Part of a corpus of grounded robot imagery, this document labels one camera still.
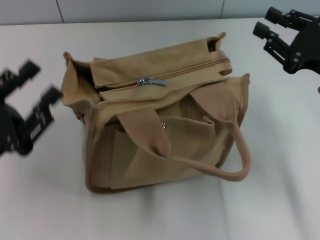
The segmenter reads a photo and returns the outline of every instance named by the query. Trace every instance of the canvas bag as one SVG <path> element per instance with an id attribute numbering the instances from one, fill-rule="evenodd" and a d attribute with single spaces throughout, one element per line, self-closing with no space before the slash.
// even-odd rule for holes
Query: canvas bag
<path id="1" fill-rule="evenodd" d="M 115 59 L 65 52 L 63 104 L 84 122 L 85 184 L 103 193 L 207 174 L 243 180 L 251 165 L 241 133 L 249 74 L 231 73 L 225 33 Z M 166 86 L 137 84 L 151 78 Z M 242 169 L 219 169 L 235 140 Z"/>

